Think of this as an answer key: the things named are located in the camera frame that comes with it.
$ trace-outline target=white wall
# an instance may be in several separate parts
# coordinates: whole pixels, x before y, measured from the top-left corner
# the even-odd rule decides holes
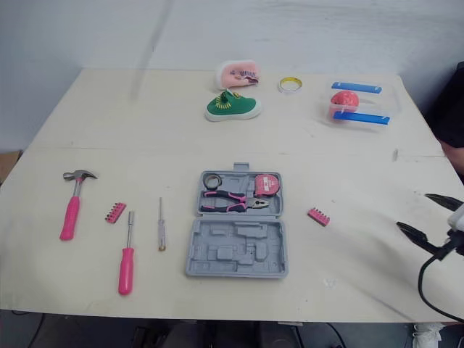
[[[399,73],[425,109],[463,33],[463,0],[0,0],[0,149],[29,144],[80,67]]]

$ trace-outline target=screwdriver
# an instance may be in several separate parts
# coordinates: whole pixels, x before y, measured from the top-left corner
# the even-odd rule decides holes
[[[119,293],[121,295],[129,295],[132,292],[133,279],[133,253],[131,248],[131,235],[133,226],[134,211],[129,212],[128,219],[128,245],[123,249],[123,258],[121,259],[121,267],[119,272]]]
[[[166,232],[165,232],[165,219],[162,217],[162,197],[159,198],[159,212],[158,212],[158,250],[161,252],[166,250]]]

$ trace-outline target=gray plastic tool case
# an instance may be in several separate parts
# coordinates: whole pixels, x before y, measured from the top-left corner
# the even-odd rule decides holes
[[[248,163],[234,163],[233,171],[202,173],[199,181],[197,210],[201,218],[194,221],[187,255],[189,276],[284,278],[288,271],[285,228],[278,219],[283,213],[283,185],[279,173],[250,172]],[[243,193],[253,197],[254,179],[272,174],[280,183],[275,196],[262,197],[269,207],[246,212],[200,212],[202,205],[226,207],[234,202],[224,198],[203,197],[208,191],[203,177],[218,174],[218,190]]]

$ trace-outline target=pink hammer handle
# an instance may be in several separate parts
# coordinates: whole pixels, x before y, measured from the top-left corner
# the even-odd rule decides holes
[[[72,196],[67,204],[65,223],[59,238],[62,241],[70,241],[74,237],[75,222],[78,219],[80,200],[78,196]]]
[[[133,248],[123,249],[123,259],[119,272],[119,293],[129,295],[132,292],[133,279]]]

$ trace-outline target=white table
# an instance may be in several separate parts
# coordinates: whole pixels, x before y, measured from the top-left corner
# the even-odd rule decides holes
[[[417,293],[429,255],[397,229],[400,220],[440,244],[444,208],[423,196],[464,198],[401,80],[365,76],[397,90],[402,111],[388,127],[334,125],[323,87],[341,77],[300,75],[298,94],[277,92],[285,74],[264,72],[262,114],[211,123],[212,72],[83,70],[0,190],[0,307],[79,315],[295,321],[444,320]],[[283,176],[289,274],[282,280],[187,278],[185,258],[203,170],[252,170]],[[75,238],[59,240],[73,183],[87,169]],[[167,250],[157,251],[157,199],[164,199]],[[125,215],[104,221],[114,202],[136,211],[133,293],[117,292]],[[323,228],[306,216],[319,207]],[[464,314],[463,260],[431,266],[425,292]]]

